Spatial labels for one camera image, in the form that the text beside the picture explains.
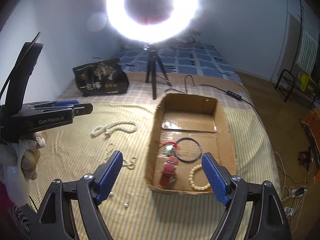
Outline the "gloved left hand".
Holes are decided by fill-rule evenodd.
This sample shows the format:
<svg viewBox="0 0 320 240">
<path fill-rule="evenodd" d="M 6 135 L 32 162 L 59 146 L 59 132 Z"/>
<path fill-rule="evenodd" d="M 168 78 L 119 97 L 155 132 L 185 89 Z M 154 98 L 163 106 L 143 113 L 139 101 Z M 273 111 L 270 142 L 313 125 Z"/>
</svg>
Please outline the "gloved left hand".
<svg viewBox="0 0 320 240">
<path fill-rule="evenodd" d="M 29 181 L 37 178 L 40 149 L 46 146 L 48 135 L 38 132 L 17 143 L 1 140 L 1 183 L 7 196 L 17 207 L 29 198 Z"/>
</svg>

